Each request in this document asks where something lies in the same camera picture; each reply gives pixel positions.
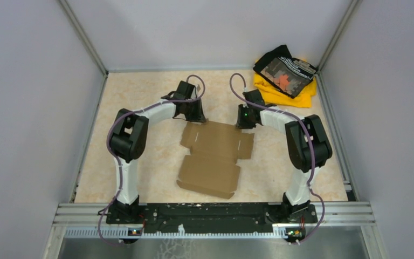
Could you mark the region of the brown cardboard box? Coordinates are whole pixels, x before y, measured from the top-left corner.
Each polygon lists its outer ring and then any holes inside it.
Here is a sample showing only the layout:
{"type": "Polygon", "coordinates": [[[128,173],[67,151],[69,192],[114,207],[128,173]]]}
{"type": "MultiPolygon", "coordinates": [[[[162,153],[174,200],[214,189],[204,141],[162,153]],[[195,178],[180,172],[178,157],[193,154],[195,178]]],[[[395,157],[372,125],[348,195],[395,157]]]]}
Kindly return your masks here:
{"type": "Polygon", "coordinates": [[[188,122],[180,145],[190,151],[182,161],[177,185],[189,191],[230,199],[238,188],[238,160],[252,156],[254,134],[234,125],[188,122]]]}

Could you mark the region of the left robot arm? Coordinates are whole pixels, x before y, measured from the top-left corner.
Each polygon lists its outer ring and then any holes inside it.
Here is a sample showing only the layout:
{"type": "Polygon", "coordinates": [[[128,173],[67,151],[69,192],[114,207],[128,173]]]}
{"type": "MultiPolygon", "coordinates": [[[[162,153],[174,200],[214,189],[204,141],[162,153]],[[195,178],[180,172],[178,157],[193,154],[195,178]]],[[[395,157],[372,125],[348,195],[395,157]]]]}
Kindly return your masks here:
{"type": "Polygon", "coordinates": [[[135,223],[143,208],[139,205],[137,168],[147,143],[150,127],[178,115],[188,122],[205,123],[202,93],[197,86],[181,81],[175,91],[139,110],[118,111],[107,134],[107,149],[114,158],[116,193],[106,208],[107,223],[135,223]]]}

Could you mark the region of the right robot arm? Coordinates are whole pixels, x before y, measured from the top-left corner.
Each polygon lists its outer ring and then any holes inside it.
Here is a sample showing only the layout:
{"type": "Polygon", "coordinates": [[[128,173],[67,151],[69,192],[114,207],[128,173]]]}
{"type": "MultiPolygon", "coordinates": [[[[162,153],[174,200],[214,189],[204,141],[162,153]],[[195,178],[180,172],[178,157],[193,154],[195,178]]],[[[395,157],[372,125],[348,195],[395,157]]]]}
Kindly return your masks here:
{"type": "Polygon", "coordinates": [[[300,219],[310,205],[310,186],[319,169],[333,155],[321,118],[312,114],[298,117],[277,106],[266,105],[258,90],[243,92],[236,127],[271,127],[286,137],[288,155],[294,167],[292,182],[282,197],[282,216],[288,222],[300,219]]]}

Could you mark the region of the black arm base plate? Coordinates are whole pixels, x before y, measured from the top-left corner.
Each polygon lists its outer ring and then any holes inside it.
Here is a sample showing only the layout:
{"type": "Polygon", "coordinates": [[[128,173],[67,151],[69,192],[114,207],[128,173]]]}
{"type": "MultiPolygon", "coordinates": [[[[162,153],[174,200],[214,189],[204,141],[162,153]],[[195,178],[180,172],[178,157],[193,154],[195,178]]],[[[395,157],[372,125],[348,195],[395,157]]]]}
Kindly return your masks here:
{"type": "Polygon", "coordinates": [[[314,205],[295,222],[282,214],[282,204],[246,203],[142,203],[143,211],[135,223],[145,234],[253,234],[270,233],[273,224],[317,223],[314,205]]]}

